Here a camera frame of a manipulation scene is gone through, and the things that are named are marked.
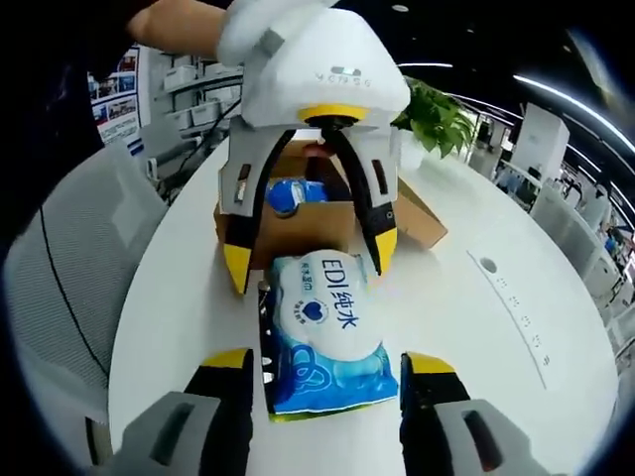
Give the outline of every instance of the white desk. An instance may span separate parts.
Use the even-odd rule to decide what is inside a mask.
[[[126,298],[110,369],[115,450],[125,426],[164,393],[181,391],[211,352],[249,346],[260,360],[260,273],[252,273],[243,299],[234,296],[212,218],[227,149],[225,142],[172,206]],[[584,284],[533,220],[467,166],[426,160],[403,177],[449,233],[432,252],[400,235],[392,268],[375,286],[373,308],[385,317],[395,376],[405,350],[446,359],[473,398],[489,400],[529,435],[547,469],[579,469],[601,440],[617,393],[611,348]],[[360,243],[356,249],[364,250]],[[467,251],[490,255],[523,285],[518,296],[542,328],[549,375],[537,372],[518,327]],[[257,370],[255,379],[248,474],[404,474],[396,400],[271,423]]]

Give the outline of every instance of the potted plant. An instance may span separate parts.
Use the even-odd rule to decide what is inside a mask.
[[[444,158],[452,150],[459,153],[463,146],[469,146],[474,126],[462,114],[460,102],[418,79],[404,77],[410,87],[410,104],[393,122],[394,127],[405,131],[401,134],[402,156],[412,156],[413,148],[422,152],[423,146]]]

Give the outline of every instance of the wall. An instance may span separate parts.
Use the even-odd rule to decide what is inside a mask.
[[[542,181],[556,178],[569,141],[569,129],[558,117],[528,103],[511,163],[523,170],[539,169]]]

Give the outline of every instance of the ceiling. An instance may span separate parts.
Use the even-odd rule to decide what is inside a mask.
[[[213,3],[226,6],[229,2]],[[635,206],[633,151],[580,108],[513,77],[522,74],[568,94],[635,143],[635,44],[630,40],[628,15],[613,8],[579,8],[587,10],[581,15],[564,5],[557,8],[558,2],[552,2],[549,11],[541,4],[527,8],[529,4],[481,3],[341,0],[336,7],[364,17],[396,63],[453,65],[403,67],[405,74],[517,115],[522,116],[524,104],[533,102],[561,116],[571,132],[570,145],[593,161],[602,177],[617,184]],[[395,11],[395,4],[407,7],[408,12]],[[519,121],[497,113],[511,122]],[[571,149],[565,160],[600,176]],[[635,222],[635,210],[622,208]]]

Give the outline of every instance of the cardboard box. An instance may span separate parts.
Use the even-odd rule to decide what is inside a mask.
[[[320,249],[348,251],[356,224],[350,190],[336,157],[329,160],[303,156],[303,147],[314,142],[290,143],[272,170],[269,183],[289,178],[319,180],[326,186],[326,194],[331,201],[301,203],[297,211],[288,217],[280,216],[265,201],[252,270],[268,269],[273,259],[279,256],[302,256]],[[398,187],[397,201],[393,204],[397,227],[424,247],[434,246],[447,234],[447,230],[401,179]],[[214,209],[214,219],[218,241],[222,243],[227,217],[220,213],[219,204]]]
[[[281,216],[265,201],[253,253],[252,270],[264,270],[279,256],[302,256],[325,248],[348,251],[355,233],[355,212],[348,185],[329,159],[307,159],[302,150],[315,141],[289,144],[274,166],[269,183],[305,178],[324,183],[329,202],[301,203],[291,216]],[[223,242],[226,215],[214,209],[216,234]]]

